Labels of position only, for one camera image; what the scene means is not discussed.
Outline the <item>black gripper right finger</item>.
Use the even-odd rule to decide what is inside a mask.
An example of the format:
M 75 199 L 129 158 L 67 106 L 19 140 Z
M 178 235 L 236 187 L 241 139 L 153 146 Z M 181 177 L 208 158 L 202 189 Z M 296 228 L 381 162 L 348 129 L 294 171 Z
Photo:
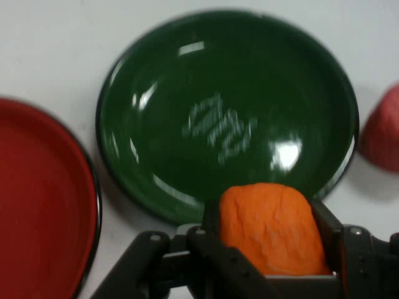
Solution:
M 343 225 L 319 201 L 310 202 L 333 275 L 308 279 L 311 298 L 398 298 L 398 233 L 388 242 L 358 225 Z

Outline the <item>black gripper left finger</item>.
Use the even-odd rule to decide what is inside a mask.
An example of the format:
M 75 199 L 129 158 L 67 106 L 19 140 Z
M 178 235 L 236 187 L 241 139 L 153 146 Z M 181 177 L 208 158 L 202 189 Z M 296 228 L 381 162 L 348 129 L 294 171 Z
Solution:
M 219 239 L 219 202 L 207 203 L 203 223 L 170 238 L 138 234 L 92 298 L 168 298 L 186 286 L 193 298 L 280 298 L 235 248 Z

